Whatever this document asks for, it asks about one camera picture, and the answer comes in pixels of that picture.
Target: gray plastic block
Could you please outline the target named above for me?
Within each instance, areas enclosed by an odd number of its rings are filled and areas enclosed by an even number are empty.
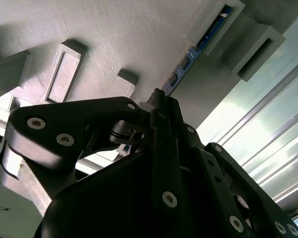
[[[65,102],[86,51],[84,45],[72,40],[59,45],[42,93],[42,103]]]
[[[131,97],[133,91],[136,88],[136,84],[138,82],[138,76],[133,73],[121,69],[117,77],[115,78],[109,92],[107,94],[107,98],[113,97]]]
[[[224,62],[247,82],[284,41],[273,27],[255,23]]]
[[[30,60],[31,55],[24,51],[0,59],[0,97],[18,86],[22,87]]]

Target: bolt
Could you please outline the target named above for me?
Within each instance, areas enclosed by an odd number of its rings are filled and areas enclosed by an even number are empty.
[[[27,122],[28,127],[36,130],[43,129],[45,127],[45,121],[40,118],[30,118]]]
[[[131,103],[128,103],[127,106],[128,106],[129,108],[133,109],[133,110],[136,109],[135,105],[133,105],[133,104],[131,104]]]
[[[240,222],[239,218],[237,218],[234,215],[231,215],[229,217],[229,222],[232,225],[232,227],[237,230],[239,233],[242,233],[244,231],[244,226],[242,222]]]
[[[60,145],[64,145],[64,146],[72,146],[74,145],[74,138],[66,133],[62,133],[59,134],[56,137],[56,141],[60,144]]]
[[[222,153],[222,148],[219,147],[218,145],[215,146],[215,149],[216,149],[218,152]]]
[[[171,208],[175,208],[178,205],[177,198],[174,196],[172,192],[169,191],[165,191],[162,194],[162,200],[168,207]]]
[[[289,223],[287,223],[287,226],[288,226],[289,230],[293,233],[293,235],[296,236],[296,237],[298,237],[298,231],[297,231],[297,229],[293,225],[291,225]]]
[[[275,226],[276,226],[277,230],[278,230],[281,234],[283,234],[283,235],[286,234],[286,229],[285,229],[285,227],[283,227],[282,224],[280,224],[279,222],[276,222],[276,221],[275,221]]]
[[[194,129],[191,126],[188,126],[187,128],[189,132],[194,133]]]

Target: blue circuit board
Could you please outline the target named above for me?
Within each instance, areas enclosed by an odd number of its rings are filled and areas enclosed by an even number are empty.
[[[215,19],[213,24],[210,26],[206,34],[198,42],[197,46],[191,46],[188,49],[186,55],[182,58],[180,64],[177,66],[175,71],[171,74],[166,84],[162,88],[166,96],[169,96],[174,91],[175,87],[180,83],[184,75],[188,72],[189,68],[219,31],[232,10],[232,7],[226,5]]]

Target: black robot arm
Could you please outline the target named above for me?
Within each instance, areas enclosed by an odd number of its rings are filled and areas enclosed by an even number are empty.
[[[220,145],[204,146],[158,89],[11,113],[2,183],[43,216],[36,237],[298,237],[298,227]],[[85,156],[129,154],[77,181]]]

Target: gray bracket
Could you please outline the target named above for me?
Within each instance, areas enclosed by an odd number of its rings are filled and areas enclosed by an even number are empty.
[[[0,97],[25,80],[31,55],[25,51],[0,59]]]
[[[255,23],[224,62],[247,82],[284,41],[273,27]]]

